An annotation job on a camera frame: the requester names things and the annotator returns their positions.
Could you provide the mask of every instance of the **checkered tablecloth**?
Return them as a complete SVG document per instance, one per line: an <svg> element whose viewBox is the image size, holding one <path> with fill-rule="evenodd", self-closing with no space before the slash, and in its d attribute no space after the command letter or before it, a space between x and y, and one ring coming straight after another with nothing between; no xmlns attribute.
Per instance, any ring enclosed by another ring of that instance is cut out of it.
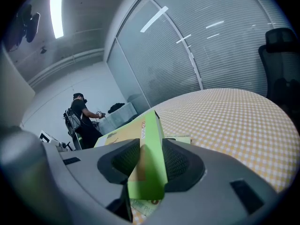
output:
<svg viewBox="0 0 300 225"><path fill-rule="evenodd" d="M300 137L289 117L258 94L207 89L157 106L164 134L190 134L191 144L228 154L259 174L276 191L287 187L300 160ZM134 214L134 223L144 218Z"/></svg>

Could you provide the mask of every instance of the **cardboard box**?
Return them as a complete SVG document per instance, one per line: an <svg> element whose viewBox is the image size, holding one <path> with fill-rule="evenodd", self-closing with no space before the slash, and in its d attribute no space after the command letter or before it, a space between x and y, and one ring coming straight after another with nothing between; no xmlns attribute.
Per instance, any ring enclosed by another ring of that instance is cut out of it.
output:
<svg viewBox="0 0 300 225"><path fill-rule="evenodd" d="M95 147L135 138L140 139L140 160L128 179L129 197L162 199L168 182L162 151L164 132L154 110L99 138Z"/></svg>

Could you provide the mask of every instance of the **fluorescent light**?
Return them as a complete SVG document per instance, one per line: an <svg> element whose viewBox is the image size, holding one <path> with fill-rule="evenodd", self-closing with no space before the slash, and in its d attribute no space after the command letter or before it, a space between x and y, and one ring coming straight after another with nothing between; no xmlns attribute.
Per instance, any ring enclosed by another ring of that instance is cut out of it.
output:
<svg viewBox="0 0 300 225"><path fill-rule="evenodd" d="M218 33L218 34L216 34L216 35L210 36L210 37L208 37L208 38L206 38L206 39L209 39L209 38L215 37L215 36L217 36L217 35L219 35L219 33Z"/></svg>
<svg viewBox="0 0 300 225"><path fill-rule="evenodd" d="M145 32L166 10L169 8L164 6L162 9L160 9L150 20L147 22L147 24L142 28L141 32Z"/></svg>
<svg viewBox="0 0 300 225"><path fill-rule="evenodd" d="M64 35L61 21L61 1L50 0L50 14L55 38L60 38Z"/></svg>
<svg viewBox="0 0 300 225"><path fill-rule="evenodd" d="M180 39L178 42L176 42L176 43L180 43L181 41L183 41L184 39L186 39L186 38L188 38L188 37L190 37L190 36L192 36L192 34L190 34L190 35L187 35L186 37L184 37L184 38L182 38L182 39Z"/></svg>
<svg viewBox="0 0 300 225"><path fill-rule="evenodd" d="M216 22L216 23L214 23L214 24L212 24L212 25L207 26L206 28L210 28L210 27L216 26L216 25L221 24L221 23L223 23L223 22L224 22L224 21Z"/></svg>

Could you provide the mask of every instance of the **yellow checkered pattern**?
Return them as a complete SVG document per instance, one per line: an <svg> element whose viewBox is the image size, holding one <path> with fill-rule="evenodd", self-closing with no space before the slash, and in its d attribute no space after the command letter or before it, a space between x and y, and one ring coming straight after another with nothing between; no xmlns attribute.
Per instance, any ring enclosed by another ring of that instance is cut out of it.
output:
<svg viewBox="0 0 300 225"><path fill-rule="evenodd" d="M164 134L191 134L191 144L238 159L278 192L296 174L299 134L285 112L265 97L238 89L207 89L152 109L160 116Z"/></svg>

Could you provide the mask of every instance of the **black shirt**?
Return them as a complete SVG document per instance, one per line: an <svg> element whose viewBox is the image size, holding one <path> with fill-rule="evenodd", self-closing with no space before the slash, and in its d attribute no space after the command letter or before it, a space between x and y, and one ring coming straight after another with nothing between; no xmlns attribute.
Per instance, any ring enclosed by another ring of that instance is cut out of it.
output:
<svg viewBox="0 0 300 225"><path fill-rule="evenodd" d="M93 127L93 124L92 122L90 121L90 119L85 116L82 112L82 110L84 108L87 108L86 105L84 104L84 102L80 99L75 99L73 102L72 102L72 105L71 105L71 109L73 110L73 112L75 112L75 114L81 118L81 115L82 115L82 121L83 123L86 125L86 126L89 126L89 127Z"/></svg>

